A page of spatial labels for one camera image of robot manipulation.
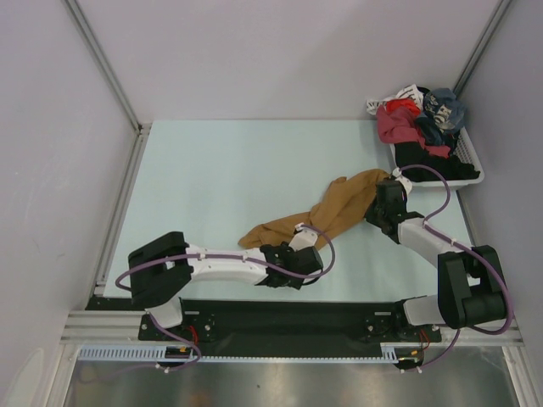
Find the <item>tan ribbed tank top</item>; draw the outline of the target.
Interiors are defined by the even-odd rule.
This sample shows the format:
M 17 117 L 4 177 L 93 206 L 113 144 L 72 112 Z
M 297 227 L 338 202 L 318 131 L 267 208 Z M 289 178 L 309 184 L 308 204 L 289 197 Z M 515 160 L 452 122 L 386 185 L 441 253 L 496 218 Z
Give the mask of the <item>tan ribbed tank top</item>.
M 329 184 L 322 200 L 311 210 L 259 224 L 241 237 L 238 245 L 258 248 L 287 243 L 300 223 L 314 226 L 334 239 L 364 220 L 376 197 L 377 184 L 387 177 L 389 173 L 379 169 L 365 170 L 351 178 L 341 176 Z

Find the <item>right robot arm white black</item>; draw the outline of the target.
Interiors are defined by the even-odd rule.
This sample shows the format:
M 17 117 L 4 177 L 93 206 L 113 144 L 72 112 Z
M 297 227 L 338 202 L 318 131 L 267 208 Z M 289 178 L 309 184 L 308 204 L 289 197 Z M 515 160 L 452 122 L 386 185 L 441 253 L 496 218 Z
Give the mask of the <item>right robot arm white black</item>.
M 445 201 L 436 210 L 428 215 L 410 211 L 404 184 L 387 178 L 377 183 L 365 219 L 435 267 L 434 302 L 442 324 L 456 330 L 469 328 L 485 335 L 501 335 L 511 326 L 514 313 L 497 252 L 488 245 L 468 247 L 430 223 L 450 200 L 451 189 L 445 186 Z

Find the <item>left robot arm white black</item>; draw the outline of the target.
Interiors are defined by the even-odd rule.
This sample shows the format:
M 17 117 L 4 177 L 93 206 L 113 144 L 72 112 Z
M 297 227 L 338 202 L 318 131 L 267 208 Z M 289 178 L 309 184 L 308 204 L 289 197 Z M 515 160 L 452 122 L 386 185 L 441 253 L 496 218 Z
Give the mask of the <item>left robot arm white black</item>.
M 305 230 L 291 243 L 219 251 L 187 243 L 182 232 L 173 231 L 132 251 L 129 270 L 115 285 L 154 317 L 162 333 L 176 339 L 188 328 L 180 296 L 186 285 L 219 281 L 300 289 L 324 272 L 316 240 L 315 232 Z

